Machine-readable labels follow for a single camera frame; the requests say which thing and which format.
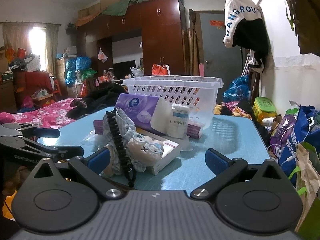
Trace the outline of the blue plastic bag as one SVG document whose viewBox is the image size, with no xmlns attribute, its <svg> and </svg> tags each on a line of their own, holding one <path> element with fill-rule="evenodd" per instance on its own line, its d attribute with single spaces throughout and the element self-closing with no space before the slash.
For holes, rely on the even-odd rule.
<svg viewBox="0 0 320 240">
<path fill-rule="evenodd" d="M 240 76 L 234 79 L 228 89 L 223 93 L 224 103 L 232 101 L 249 100 L 249 76 Z"/>
</svg>

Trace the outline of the white hoodie with blue letters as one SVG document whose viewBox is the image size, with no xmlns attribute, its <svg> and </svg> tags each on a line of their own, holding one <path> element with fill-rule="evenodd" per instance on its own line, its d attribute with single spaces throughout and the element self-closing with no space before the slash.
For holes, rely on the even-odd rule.
<svg viewBox="0 0 320 240">
<path fill-rule="evenodd" d="M 225 47 L 239 46 L 249 50 L 248 65 L 256 69 L 263 68 L 269 52 L 269 42 L 258 6 L 252 0 L 226 0 L 225 29 Z"/>
</svg>

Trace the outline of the grey patterned cloth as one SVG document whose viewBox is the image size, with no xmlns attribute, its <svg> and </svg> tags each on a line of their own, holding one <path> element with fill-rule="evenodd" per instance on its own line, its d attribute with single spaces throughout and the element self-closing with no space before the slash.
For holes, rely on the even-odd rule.
<svg viewBox="0 0 320 240">
<path fill-rule="evenodd" d="M 136 126 L 121 108 L 116 107 L 106 112 L 103 118 L 103 130 L 103 136 L 110 152 L 110 163 L 104 169 L 105 175 L 111 177 L 114 174 L 123 174 L 121 157 L 124 157 L 128 164 L 133 166 L 134 171 L 144 172 L 146 170 L 146 166 L 135 160 L 126 148 L 127 143 L 136 132 Z"/>
</svg>

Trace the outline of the white flat box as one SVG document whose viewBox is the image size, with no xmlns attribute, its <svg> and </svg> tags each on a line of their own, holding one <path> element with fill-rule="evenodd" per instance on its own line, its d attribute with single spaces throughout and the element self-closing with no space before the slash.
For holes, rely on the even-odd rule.
<svg viewBox="0 0 320 240">
<path fill-rule="evenodd" d="M 155 165 L 146 168 L 146 170 L 154 176 L 156 176 L 161 170 L 163 170 L 163 168 L 165 168 L 168 164 L 170 164 L 175 158 L 177 158 L 180 155 L 181 146 L 179 143 L 174 142 L 165 137 L 150 133 L 141 128 L 137 128 L 137 132 L 142 135 L 149 136 L 153 140 L 158 140 L 163 143 L 164 151 L 161 159 L 157 161 Z"/>
</svg>

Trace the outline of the purple tissue pack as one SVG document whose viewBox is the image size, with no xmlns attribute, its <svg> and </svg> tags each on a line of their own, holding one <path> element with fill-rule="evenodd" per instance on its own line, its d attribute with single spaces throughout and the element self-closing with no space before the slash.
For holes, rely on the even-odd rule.
<svg viewBox="0 0 320 240">
<path fill-rule="evenodd" d="M 158 135 L 167 133 L 171 105 L 159 96 L 120 94 L 116 107 L 121 108 L 135 126 Z"/>
</svg>

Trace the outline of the plush toy with glasses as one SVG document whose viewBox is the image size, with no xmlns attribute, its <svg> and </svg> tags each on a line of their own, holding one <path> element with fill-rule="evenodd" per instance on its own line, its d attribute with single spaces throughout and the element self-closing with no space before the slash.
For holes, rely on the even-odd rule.
<svg viewBox="0 0 320 240">
<path fill-rule="evenodd" d="M 145 166 L 153 166 L 161 160 L 164 148 L 163 142 L 153 140 L 147 135 L 135 132 L 126 145 L 133 158 Z"/>
</svg>

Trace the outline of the grey door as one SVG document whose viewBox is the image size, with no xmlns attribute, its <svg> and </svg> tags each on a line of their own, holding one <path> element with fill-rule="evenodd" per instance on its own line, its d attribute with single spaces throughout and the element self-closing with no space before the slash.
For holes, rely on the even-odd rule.
<svg viewBox="0 0 320 240">
<path fill-rule="evenodd" d="M 239 46 L 227 48 L 223 38 L 226 34 L 224 11 L 197 11 L 196 23 L 199 34 L 200 62 L 204 65 L 204 75 L 221 78 L 224 85 L 219 89 L 217 102 L 231 82 L 242 73 L 244 56 Z"/>
</svg>

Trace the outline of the black clothing on bed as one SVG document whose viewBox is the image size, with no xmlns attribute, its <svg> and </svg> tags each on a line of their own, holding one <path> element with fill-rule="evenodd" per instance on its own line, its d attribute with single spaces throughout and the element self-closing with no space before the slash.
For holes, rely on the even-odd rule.
<svg viewBox="0 0 320 240">
<path fill-rule="evenodd" d="M 122 85 L 108 83 L 106 87 L 92 91 L 84 98 L 74 99 L 71 102 L 73 108 L 67 112 L 66 117 L 78 120 L 106 107 L 115 106 L 120 94 L 123 93 L 127 94 L 127 91 Z"/>
</svg>

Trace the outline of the white cotton pads pack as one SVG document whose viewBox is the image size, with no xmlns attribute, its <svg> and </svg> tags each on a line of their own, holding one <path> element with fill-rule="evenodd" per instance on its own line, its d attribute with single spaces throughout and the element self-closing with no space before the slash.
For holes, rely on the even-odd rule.
<svg viewBox="0 0 320 240">
<path fill-rule="evenodd" d="M 182 104 L 173 103 L 168 117 L 167 135 L 183 139 L 187 135 L 190 108 Z"/>
</svg>

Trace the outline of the olive hanging bag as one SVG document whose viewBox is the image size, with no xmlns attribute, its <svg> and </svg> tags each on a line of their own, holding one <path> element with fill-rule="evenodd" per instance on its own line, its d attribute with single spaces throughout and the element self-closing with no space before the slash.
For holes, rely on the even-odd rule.
<svg viewBox="0 0 320 240">
<path fill-rule="evenodd" d="M 319 56 L 320 0 L 285 0 L 286 16 L 298 37 L 301 54 Z"/>
</svg>

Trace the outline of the purple printed bag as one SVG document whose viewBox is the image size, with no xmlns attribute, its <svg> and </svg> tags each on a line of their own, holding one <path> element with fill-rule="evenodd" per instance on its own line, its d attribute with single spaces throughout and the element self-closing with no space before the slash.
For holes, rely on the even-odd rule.
<svg viewBox="0 0 320 240">
<path fill-rule="evenodd" d="M 271 135 L 271 151 L 277 159 L 280 159 L 281 154 L 286 146 L 287 139 L 296 124 L 297 117 L 289 114 L 285 115 L 279 123 L 277 129 Z"/>
</svg>

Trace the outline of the pink floral bedspread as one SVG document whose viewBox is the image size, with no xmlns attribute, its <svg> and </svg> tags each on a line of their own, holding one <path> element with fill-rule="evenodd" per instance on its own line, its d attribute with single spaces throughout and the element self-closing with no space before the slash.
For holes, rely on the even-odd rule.
<svg viewBox="0 0 320 240">
<path fill-rule="evenodd" d="M 1 124 L 31 123 L 38 127 L 59 129 L 74 122 L 66 116 L 74 108 L 71 106 L 73 100 L 74 98 L 67 98 L 31 112 L 14 114 L 1 112 L 0 121 Z"/>
</svg>

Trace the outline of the red and white hanging bag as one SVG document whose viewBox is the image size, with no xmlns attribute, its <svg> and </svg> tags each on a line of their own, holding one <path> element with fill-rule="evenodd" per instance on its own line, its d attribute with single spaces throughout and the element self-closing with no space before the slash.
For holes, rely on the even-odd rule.
<svg viewBox="0 0 320 240">
<path fill-rule="evenodd" d="M 151 75 L 170 75 L 170 67 L 164 63 L 164 57 L 160 57 L 159 64 L 153 64 Z"/>
</svg>

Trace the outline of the green lidded container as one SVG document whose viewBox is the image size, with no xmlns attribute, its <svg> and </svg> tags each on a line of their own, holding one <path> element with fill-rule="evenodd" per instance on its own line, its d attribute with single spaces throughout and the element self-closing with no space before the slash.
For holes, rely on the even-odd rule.
<svg viewBox="0 0 320 240">
<path fill-rule="evenodd" d="M 253 103 L 253 113 L 258 122 L 264 118 L 276 117 L 276 107 L 269 98 L 257 97 Z"/>
</svg>

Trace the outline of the curtained bright window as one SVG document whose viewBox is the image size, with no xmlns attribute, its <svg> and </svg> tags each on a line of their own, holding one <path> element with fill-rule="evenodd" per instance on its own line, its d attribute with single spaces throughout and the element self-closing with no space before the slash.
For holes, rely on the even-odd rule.
<svg viewBox="0 0 320 240">
<path fill-rule="evenodd" d="M 37 22 L 2 22 L 5 56 L 8 62 L 18 57 L 18 50 L 40 58 L 40 69 L 55 75 L 59 25 Z"/>
</svg>

